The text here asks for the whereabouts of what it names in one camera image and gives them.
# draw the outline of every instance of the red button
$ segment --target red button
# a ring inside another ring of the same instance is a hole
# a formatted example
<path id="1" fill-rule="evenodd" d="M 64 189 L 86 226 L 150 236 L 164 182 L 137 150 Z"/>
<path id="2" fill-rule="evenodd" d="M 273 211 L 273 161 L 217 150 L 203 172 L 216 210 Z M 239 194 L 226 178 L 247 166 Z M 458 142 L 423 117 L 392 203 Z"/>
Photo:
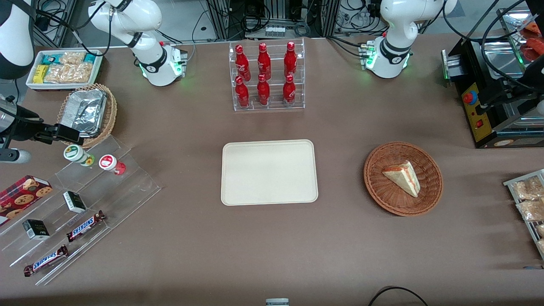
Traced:
<path id="1" fill-rule="evenodd" d="M 463 102 L 470 104 L 474 100 L 474 95 L 472 93 L 467 93 L 463 96 Z"/>

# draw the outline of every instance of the red bottle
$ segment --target red bottle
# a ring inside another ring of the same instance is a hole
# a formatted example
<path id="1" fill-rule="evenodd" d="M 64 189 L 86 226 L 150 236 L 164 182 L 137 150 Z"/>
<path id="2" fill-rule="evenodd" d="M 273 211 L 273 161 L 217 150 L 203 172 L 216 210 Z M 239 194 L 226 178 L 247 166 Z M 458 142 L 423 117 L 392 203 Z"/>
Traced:
<path id="1" fill-rule="evenodd" d="M 237 45 L 234 49 L 236 50 L 236 70 L 238 70 L 238 75 L 248 82 L 251 80 L 251 73 L 249 72 L 248 57 L 244 54 L 244 47 Z"/>
<path id="2" fill-rule="evenodd" d="M 286 82 L 283 85 L 283 105 L 291 107 L 295 104 L 295 84 L 293 83 L 293 75 L 288 75 L 285 78 Z"/>
<path id="3" fill-rule="evenodd" d="M 259 57 L 257 58 L 257 63 L 259 64 L 259 74 L 264 74 L 266 79 L 272 77 L 272 67 L 270 64 L 270 55 L 267 52 L 267 44 L 259 44 Z"/>
<path id="4" fill-rule="evenodd" d="M 287 43 L 287 52 L 283 58 L 283 74 L 285 77 L 288 75 L 295 75 L 296 72 L 296 54 L 295 43 L 290 41 Z"/>
<path id="5" fill-rule="evenodd" d="M 265 74 L 259 75 L 259 84 L 257 84 L 257 91 L 259 92 L 259 103 L 262 106 L 267 106 L 270 101 L 270 86 L 268 85 Z"/>
<path id="6" fill-rule="evenodd" d="M 244 84 L 244 79 L 241 76 L 236 76 L 236 97 L 241 108 L 249 107 L 249 91 L 248 87 Z"/>

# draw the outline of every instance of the brown wicker basket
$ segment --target brown wicker basket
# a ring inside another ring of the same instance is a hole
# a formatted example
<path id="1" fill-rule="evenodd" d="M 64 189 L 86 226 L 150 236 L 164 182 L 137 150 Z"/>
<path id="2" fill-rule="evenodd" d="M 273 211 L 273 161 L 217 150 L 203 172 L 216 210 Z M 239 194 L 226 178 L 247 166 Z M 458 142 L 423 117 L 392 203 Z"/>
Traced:
<path id="1" fill-rule="evenodd" d="M 117 115 L 117 102 L 115 101 L 115 97 L 113 96 L 112 92 L 104 85 L 101 84 L 92 84 L 87 85 L 81 88 L 78 88 L 76 90 L 91 90 L 91 89 L 100 89 L 104 91 L 108 95 L 108 100 L 106 101 L 106 109 L 104 110 L 104 118 L 102 119 L 102 126 L 100 134 L 95 138 L 85 138 L 85 141 L 83 142 L 82 147 L 84 149 L 90 148 L 94 146 L 95 144 L 98 144 L 102 142 L 106 137 L 108 137 L 113 130 L 113 126 L 115 125 L 115 116 Z M 66 107 L 66 102 L 68 101 L 68 97 L 64 99 L 63 105 L 60 107 L 59 114 L 57 116 L 57 123 L 60 122 L 61 118 L 64 114 L 64 108 Z"/>
<path id="2" fill-rule="evenodd" d="M 383 175 L 386 167 L 410 161 L 421 186 L 414 198 Z M 405 142 L 390 142 L 374 149 L 364 163 L 364 184 L 374 200 L 399 216 L 418 216 L 436 206 L 443 191 L 442 174 L 432 157 Z"/>

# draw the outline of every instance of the aluminum foil container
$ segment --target aluminum foil container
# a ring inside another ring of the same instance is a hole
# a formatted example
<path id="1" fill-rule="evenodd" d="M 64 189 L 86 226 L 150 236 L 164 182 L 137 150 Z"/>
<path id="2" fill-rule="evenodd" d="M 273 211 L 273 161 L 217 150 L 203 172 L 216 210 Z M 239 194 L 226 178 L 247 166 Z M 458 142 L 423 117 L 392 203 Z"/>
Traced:
<path id="1" fill-rule="evenodd" d="M 107 94 L 99 89 L 75 91 L 68 97 L 60 123 L 79 131 L 80 137 L 96 137 L 107 100 Z"/>

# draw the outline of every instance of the table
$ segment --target table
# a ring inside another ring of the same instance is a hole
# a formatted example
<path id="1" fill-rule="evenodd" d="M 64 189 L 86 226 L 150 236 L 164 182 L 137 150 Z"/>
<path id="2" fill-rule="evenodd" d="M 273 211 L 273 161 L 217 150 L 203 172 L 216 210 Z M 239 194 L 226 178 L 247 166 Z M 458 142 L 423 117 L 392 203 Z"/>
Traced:
<path id="1" fill-rule="evenodd" d="M 543 168 L 544 150 L 474 149 L 442 79 L 440 50 L 457 40 L 422 35 L 401 75 L 380 79 L 331 42 L 306 39 L 306 109 L 258 114 L 232 109 L 228 44 L 198 45 L 187 77 L 165 88 L 141 76 L 129 49 L 111 49 L 98 81 L 119 104 L 113 134 L 165 188 L 47 286 L 0 258 L 2 305 L 361 305 L 388 285 L 430 305 L 542 305 L 542 272 L 521 269 L 541 261 L 502 182 Z M 30 90 L 23 105 L 53 123 L 66 94 Z M 224 206 L 223 146 L 281 139 L 314 143 L 318 200 Z M 444 194 L 426 215 L 394 216 L 364 187 L 366 156 L 394 140 L 441 168 Z M 2 189 L 67 164 L 59 143 L 12 146 L 34 157 L 1 164 Z"/>

